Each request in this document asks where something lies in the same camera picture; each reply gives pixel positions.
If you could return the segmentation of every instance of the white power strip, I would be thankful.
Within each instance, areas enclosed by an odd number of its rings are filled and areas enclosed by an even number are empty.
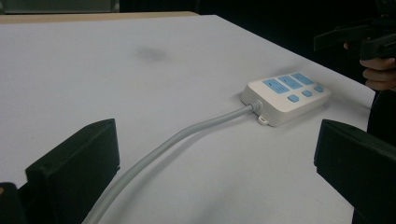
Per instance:
[[[301,73],[249,82],[242,93],[245,105],[262,102],[258,122],[276,127],[326,103],[332,92]]]

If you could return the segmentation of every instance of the dark background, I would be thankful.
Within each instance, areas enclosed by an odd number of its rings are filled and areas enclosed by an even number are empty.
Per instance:
[[[378,17],[375,0],[120,0],[120,12],[194,11],[218,15],[338,73],[364,82],[358,58],[342,44],[314,52],[315,35],[352,21]]]

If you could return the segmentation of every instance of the power cord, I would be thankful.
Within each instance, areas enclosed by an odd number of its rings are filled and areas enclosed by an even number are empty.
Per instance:
[[[262,108],[262,102],[256,101],[250,105],[246,105],[229,114],[193,124],[182,131],[176,133],[171,138],[163,142],[160,146],[152,150],[147,156],[131,167],[110,189],[106,190],[98,199],[91,212],[84,220],[84,224],[96,224],[102,218],[108,207],[114,202],[122,190],[149,164],[160,157],[167,149],[175,145],[184,138],[198,133],[204,129],[219,125],[226,121],[236,119],[248,112],[255,112]]]

